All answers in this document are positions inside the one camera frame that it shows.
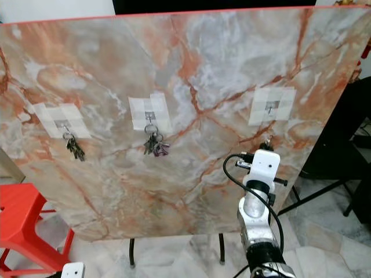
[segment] red plastic stool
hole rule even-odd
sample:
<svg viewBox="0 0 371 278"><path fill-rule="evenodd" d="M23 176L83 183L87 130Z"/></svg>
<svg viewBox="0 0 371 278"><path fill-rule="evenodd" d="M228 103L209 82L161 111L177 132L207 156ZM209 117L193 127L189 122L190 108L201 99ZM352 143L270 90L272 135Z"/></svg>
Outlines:
<svg viewBox="0 0 371 278"><path fill-rule="evenodd" d="M0 275L11 278L18 275L53 273L68 263L74 232L70 229L62 254L42 240L35 231L36 222L45 198L33 184L0 185L0 247L6 248L0 258ZM5 265L9 250L15 250L43 269L11 270Z"/></svg>

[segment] black metal leg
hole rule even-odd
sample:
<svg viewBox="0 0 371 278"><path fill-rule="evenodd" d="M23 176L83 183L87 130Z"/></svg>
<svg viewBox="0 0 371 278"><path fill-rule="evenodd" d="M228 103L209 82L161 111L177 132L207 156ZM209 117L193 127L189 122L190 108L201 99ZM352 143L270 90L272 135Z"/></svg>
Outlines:
<svg viewBox="0 0 371 278"><path fill-rule="evenodd" d="M343 216L345 217L349 216L349 213L352 211L352 209L353 209L353 205L352 203L350 203L347 209L345 210L345 212L343 213Z"/></svg>
<svg viewBox="0 0 371 278"><path fill-rule="evenodd" d="M308 197L305 197L304 199L301 199L300 201L296 202L295 204L292 204L291 206L288 206L287 208L284 208L283 210L281 210L278 213L278 215L287 213L288 211L293 210L296 207L301 206L302 204L305 204L305 203L309 202L310 200L313 200L313 199L321 196L322 194L338 187L339 185L344 184L345 181L346 180L338 180L338 181L334 182L332 185L329 185L326 188L323 188L323 189L313 193L312 195L309 195Z"/></svg>
<svg viewBox="0 0 371 278"><path fill-rule="evenodd" d="M224 253L224 237L223 234L219 234L219 245L220 245L220 264L225 264L225 253Z"/></svg>
<svg viewBox="0 0 371 278"><path fill-rule="evenodd" d="M135 268L135 262L134 262L134 239L130 239L130 244L129 244L129 260L130 260L130 268Z"/></svg>
<svg viewBox="0 0 371 278"><path fill-rule="evenodd" d="M353 193L350 191L349 187L347 186L346 183L344 183L344 188L346 189L346 191L348 192L349 196L353 197Z"/></svg>
<svg viewBox="0 0 371 278"><path fill-rule="evenodd" d="M292 192L294 192L294 195L295 195L296 200L297 201L300 201L299 194L297 193L296 188L294 186L292 186Z"/></svg>

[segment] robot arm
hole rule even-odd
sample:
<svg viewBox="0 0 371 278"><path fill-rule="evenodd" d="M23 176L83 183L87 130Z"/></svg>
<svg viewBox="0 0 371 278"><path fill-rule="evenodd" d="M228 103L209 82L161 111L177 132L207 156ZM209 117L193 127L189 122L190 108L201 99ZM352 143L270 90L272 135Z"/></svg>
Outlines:
<svg viewBox="0 0 371 278"><path fill-rule="evenodd" d="M275 175L280 157L277 153L259 149L253 156L249 174L243 185L258 194L266 203L275 189ZM241 225L241 240L251 276L295 278L283 259L279 245L269 226L269 209L251 192L239 201L237 217Z"/></svg>

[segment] black cable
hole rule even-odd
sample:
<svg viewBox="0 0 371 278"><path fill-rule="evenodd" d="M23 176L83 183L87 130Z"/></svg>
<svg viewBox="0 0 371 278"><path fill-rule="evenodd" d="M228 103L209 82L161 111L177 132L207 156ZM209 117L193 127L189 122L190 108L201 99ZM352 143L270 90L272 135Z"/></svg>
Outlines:
<svg viewBox="0 0 371 278"><path fill-rule="evenodd" d="M279 230L279 245L280 245L279 248L281 249L281 253L283 253L283 247L284 247L284 244L285 244L284 243L284 239L283 239L283 229L282 229L282 225L281 225L281 222L278 219L277 214L274 212L273 208L271 208L271 206L262 197L259 196L259 194L257 194L256 192L252 191L250 188L248 188L248 187L244 186L243 184L241 184L234 177L232 177L230 173L228 173L226 165L227 165L228 160L230 160L231 158L242 158L242 156L239 155L239 154L237 154L237 153L232 154L232 155L228 155L227 158L223 162L223 171L224 171L224 173L226 174L226 176L231 181L233 181L235 184L239 185L245 191L248 191L252 195L254 195L255 197L257 197L259 199L259 201L261 201L268 208L268 210L270 211L270 213L273 215L274 220L276 220L276 222L277 222L277 226L278 226L278 230Z"/></svg>
<svg viewBox="0 0 371 278"><path fill-rule="evenodd" d="M240 275L242 272L244 272L248 267L249 267L249 265L244 266L239 272L237 272L237 274L235 276L233 276L233 278L236 278L238 275Z"/></svg>
<svg viewBox="0 0 371 278"><path fill-rule="evenodd" d="M266 268L266 269L269 269L270 271L273 271L275 273L278 273L280 276L282 275L283 278L290 278L289 276L286 276L284 275L282 272L278 271L278 270L275 270L274 268L271 268L269 266L265 266L265 265L261 265L260 266L261 268Z"/></svg>

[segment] white square tape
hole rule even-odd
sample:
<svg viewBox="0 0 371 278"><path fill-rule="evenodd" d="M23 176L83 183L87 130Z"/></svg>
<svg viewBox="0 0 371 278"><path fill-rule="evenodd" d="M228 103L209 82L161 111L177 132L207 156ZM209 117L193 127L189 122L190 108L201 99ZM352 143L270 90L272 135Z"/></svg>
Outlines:
<svg viewBox="0 0 371 278"><path fill-rule="evenodd" d="M272 120L288 120L295 100L293 87L265 87L256 89L249 118L249 126Z"/></svg>
<svg viewBox="0 0 371 278"><path fill-rule="evenodd" d="M48 135L52 138L62 138L66 126L77 138L91 138L79 109L73 103L60 104L58 107L46 107L44 103L33 105Z"/></svg>
<svg viewBox="0 0 371 278"><path fill-rule="evenodd" d="M129 97L129 105L134 130L144 130L145 126L149 124L146 112L153 112L155 119L152 120L152 123L158 127L159 131L161 133L172 132L165 94L155 92L150 95L150 98Z"/></svg>

